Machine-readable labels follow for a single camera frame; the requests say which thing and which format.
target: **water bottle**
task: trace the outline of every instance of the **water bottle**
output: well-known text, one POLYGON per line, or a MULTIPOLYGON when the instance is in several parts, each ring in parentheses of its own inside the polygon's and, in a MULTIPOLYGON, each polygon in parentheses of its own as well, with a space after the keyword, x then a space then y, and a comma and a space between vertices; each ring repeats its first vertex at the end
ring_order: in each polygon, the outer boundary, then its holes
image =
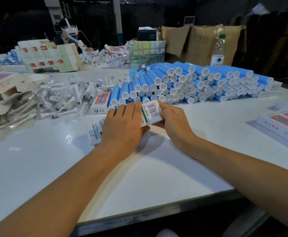
POLYGON ((210 66, 222 66, 225 52, 225 38, 226 34, 220 34, 218 41, 214 45, 210 66))

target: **right hand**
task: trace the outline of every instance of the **right hand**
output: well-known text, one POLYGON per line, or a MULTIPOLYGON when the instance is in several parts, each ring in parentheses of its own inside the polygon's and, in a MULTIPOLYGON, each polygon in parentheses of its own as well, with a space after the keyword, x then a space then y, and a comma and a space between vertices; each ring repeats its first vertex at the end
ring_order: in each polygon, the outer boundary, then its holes
POLYGON ((68 44, 69 43, 69 38, 67 37, 67 32, 63 31, 61 37, 62 37, 62 40, 64 42, 64 44, 68 44))
POLYGON ((196 135, 191 130, 189 122, 182 108, 158 101, 162 111, 159 113, 164 120, 155 123, 155 126, 166 130, 172 143, 182 152, 184 145, 196 135))

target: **bottle label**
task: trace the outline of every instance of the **bottle label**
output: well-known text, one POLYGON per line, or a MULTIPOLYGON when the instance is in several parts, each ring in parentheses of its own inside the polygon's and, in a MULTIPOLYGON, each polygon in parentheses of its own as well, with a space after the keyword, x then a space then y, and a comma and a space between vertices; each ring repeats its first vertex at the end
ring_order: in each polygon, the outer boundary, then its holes
POLYGON ((222 66, 224 61, 224 55, 213 55, 211 58, 210 66, 222 66))

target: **table surface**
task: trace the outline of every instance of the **table surface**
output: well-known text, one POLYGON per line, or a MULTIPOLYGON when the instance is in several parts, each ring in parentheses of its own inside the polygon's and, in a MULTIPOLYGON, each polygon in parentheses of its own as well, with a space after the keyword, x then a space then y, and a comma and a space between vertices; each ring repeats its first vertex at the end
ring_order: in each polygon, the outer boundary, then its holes
MULTIPOLYGON (((123 79, 125 72, 94 69, 53 75, 92 81, 111 76, 123 79)), ((259 114, 272 113, 268 107, 280 100, 288 100, 288 90, 282 88, 277 97, 177 106, 184 109, 200 137, 288 169, 288 148, 248 124, 259 114)), ((73 121, 74 116, 26 123, 0 138, 0 221, 93 149, 85 125, 103 115, 86 115, 81 121, 73 121)), ((152 127, 137 151, 106 178, 79 223, 231 189, 212 171, 178 151, 164 130, 152 127)))

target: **large brown cardboard box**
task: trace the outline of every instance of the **large brown cardboard box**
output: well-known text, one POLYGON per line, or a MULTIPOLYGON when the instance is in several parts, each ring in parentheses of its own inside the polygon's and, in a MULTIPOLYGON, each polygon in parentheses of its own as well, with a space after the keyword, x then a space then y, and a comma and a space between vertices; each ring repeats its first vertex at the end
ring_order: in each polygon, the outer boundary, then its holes
MULTIPOLYGON (((162 31, 166 31, 166 52, 171 54, 169 62, 190 62, 199 66, 210 64, 214 44, 217 41, 214 26, 162 28, 162 31)), ((246 27, 225 26, 225 33, 223 64, 230 66, 237 48, 241 52, 246 52, 246 27)))

